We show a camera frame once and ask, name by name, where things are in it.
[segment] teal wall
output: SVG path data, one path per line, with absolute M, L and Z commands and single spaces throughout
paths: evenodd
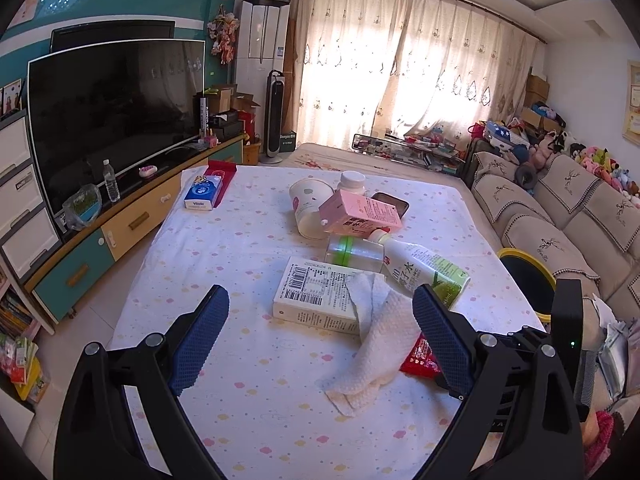
M 35 17 L 9 28 L 0 40 L 0 86 L 24 78 L 29 60 L 48 53 L 50 29 L 65 27 L 68 20 L 167 16 L 177 20 L 176 38 L 204 40 L 207 22 L 218 12 L 220 4 L 232 10 L 234 0 L 40 0 Z M 228 67 L 220 66 L 218 57 L 209 54 L 210 42 L 207 46 L 206 84 L 227 82 Z

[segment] white paper cup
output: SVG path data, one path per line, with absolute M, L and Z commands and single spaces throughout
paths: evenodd
M 334 188 L 317 178 L 303 178 L 289 188 L 298 231 L 305 238 L 322 240 L 328 234 L 322 230 L 318 208 L 334 194 Z

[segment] tiled floor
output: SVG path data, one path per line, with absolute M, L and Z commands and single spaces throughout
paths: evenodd
M 38 357 L 51 376 L 51 384 L 36 407 L 36 416 L 22 448 L 49 480 L 52 479 L 60 411 L 78 357 L 82 348 L 91 341 L 108 345 L 131 282 L 157 232 L 158 229 L 150 232 L 101 277 L 76 304 L 78 315 L 75 318 L 62 320 L 55 335 L 41 330 L 36 338 L 40 347 Z

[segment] television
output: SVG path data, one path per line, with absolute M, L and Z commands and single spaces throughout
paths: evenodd
M 84 184 L 116 176 L 198 135 L 204 41 L 125 40 L 34 59 L 27 73 L 31 145 L 55 216 Z
M 51 33 L 49 52 L 76 46 L 120 40 L 166 40 L 174 36 L 175 22 L 168 20 L 106 20 L 56 28 Z

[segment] tv cabinet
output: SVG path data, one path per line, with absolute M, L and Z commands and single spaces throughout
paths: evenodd
M 244 135 L 223 142 L 153 178 L 107 209 L 63 243 L 24 283 L 55 325 L 127 251 L 162 223 L 180 193 L 183 170 L 208 160 L 242 164 Z

